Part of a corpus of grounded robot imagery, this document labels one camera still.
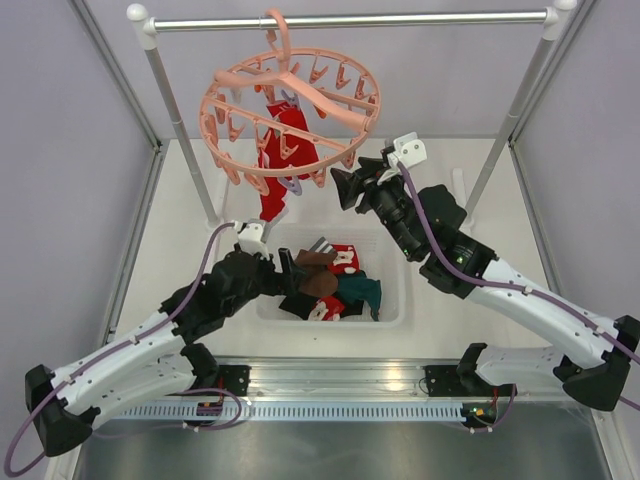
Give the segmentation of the brown striped sock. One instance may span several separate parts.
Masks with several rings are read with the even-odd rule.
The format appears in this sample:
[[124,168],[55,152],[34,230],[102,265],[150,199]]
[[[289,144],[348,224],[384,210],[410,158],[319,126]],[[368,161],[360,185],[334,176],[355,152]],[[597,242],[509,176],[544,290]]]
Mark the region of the brown striped sock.
[[300,249],[294,262],[306,272],[299,291],[315,298],[333,295],[338,288],[337,276],[330,270],[337,251],[321,237],[309,249]]

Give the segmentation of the black sock white stripes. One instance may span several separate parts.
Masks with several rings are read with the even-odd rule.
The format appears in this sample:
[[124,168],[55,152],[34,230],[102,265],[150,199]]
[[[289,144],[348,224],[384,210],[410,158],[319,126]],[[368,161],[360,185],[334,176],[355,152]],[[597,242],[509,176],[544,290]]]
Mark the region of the black sock white stripes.
[[302,320],[306,320],[320,301],[324,301],[328,307],[337,307],[341,318],[361,315],[364,305],[364,302],[361,300],[349,303],[339,295],[316,298],[304,293],[298,293],[293,296],[286,296],[280,302],[279,308]]

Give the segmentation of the red santa sock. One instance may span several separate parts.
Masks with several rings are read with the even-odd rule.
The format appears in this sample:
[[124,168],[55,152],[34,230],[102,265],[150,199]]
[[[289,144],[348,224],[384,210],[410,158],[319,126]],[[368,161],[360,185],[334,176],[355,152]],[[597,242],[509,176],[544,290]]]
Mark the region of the red santa sock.
[[336,253],[334,260],[328,265],[328,269],[335,275],[355,274],[360,270],[360,261],[354,245],[333,244]]
[[335,296],[319,299],[309,312],[308,321],[336,322],[345,310],[344,303]]

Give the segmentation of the pink round clip hanger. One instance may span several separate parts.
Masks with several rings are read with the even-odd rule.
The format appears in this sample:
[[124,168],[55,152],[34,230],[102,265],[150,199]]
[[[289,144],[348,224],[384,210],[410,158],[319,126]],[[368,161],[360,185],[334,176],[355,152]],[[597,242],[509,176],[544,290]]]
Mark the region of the pink round clip hanger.
[[215,72],[199,129],[216,167],[263,197],[273,184],[295,191],[325,183],[327,167],[351,167],[381,111],[373,74],[332,50],[295,48],[276,9],[266,13],[269,51]]

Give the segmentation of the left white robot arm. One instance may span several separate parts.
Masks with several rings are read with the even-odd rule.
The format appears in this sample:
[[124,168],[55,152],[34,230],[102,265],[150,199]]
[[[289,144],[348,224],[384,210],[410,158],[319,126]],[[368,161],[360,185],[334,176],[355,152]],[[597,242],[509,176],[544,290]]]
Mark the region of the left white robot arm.
[[149,400],[214,391],[218,365],[201,338],[261,295],[296,292],[306,275],[286,248],[268,258],[235,249],[123,338],[55,370],[32,368],[25,400],[45,456],[76,448],[110,419]]

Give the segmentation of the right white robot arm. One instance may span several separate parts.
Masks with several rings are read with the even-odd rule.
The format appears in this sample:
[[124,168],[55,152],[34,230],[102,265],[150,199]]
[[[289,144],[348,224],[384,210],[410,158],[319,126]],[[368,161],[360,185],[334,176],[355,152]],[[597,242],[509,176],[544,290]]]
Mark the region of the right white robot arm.
[[639,322],[588,312],[514,269],[461,230],[466,217],[444,185],[415,188],[406,167],[386,178],[383,159],[361,158],[359,169],[330,173],[342,209],[373,212],[409,262],[435,289],[494,310],[546,341],[536,348],[471,344],[456,368],[459,388],[478,395],[490,386],[562,392],[610,412],[623,402],[638,362]]

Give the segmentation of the white perforated basket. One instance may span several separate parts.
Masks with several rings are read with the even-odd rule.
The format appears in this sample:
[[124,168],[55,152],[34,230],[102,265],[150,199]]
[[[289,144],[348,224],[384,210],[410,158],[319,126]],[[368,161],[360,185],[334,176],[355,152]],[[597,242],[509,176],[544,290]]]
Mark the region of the white perforated basket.
[[369,306],[365,302],[361,315],[344,317],[336,322],[302,320],[279,308],[280,302],[286,296],[262,297],[257,300],[257,318],[272,325],[304,327],[335,325],[338,328],[372,329],[392,327],[401,323],[407,303],[406,274],[400,264],[403,257],[382,231],[362,226],[336,228],[285,224],[274,229],[269,237],[269,245],[287,247],[296,255],[300,249],[309,249],[321,237],[331,245],[354,245],[360,261],[358,272],[381,282],[380,320],[375,322],[371,318]]

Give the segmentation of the metal drying rack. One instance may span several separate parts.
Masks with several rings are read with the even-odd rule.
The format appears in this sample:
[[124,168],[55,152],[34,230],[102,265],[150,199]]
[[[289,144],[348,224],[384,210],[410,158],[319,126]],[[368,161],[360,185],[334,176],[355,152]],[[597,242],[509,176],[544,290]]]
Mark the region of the metal drying rack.
[[[493,146],[474,184],[465,208],[474,212],[488,181],[495,169],[499,155],[508,142],[511,132],[522,115],[530,99],[536,81],[542,74],[546,61],[556,42],[564,33],[569,19],[576,9],[574,1],[556,1],[540,11],[518,12],[460,12],[460,13],[412,13],[412,14],[354,14],[339,16],[288,17],[289,34],[293,29],[340,29],[365,27],[415,27],[423,25],[473,25],[473,24],[540,24],[543,34],[536,51],[527,67],[516,96],[505,116]],[[159,34],[199,31],[240,31],[261,30],[267,32],[274,26],[266,13],[257,19],[220,19],[220,20],[158,20],[149,15],[141,4],[132,4],[127,9],[139,43],[145,51],[156,84],[173,124],[174,132],[181,145],[185,160],[205,210],[208,220],[215,221],[218,216],[213,207],[209,192],[202,178],[200,167],[188,137],[183,118],[179,111],[170,81],[168,79],[157,37]]]

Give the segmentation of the metal base rail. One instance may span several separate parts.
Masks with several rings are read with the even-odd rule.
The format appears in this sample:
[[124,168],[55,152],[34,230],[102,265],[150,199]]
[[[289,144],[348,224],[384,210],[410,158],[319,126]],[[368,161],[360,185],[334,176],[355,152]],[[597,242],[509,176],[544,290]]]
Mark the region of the metal base rail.
[[249,367],[248,396],[265,401],[412,401],[425,398],[425,368],[456,359],[219,356]]

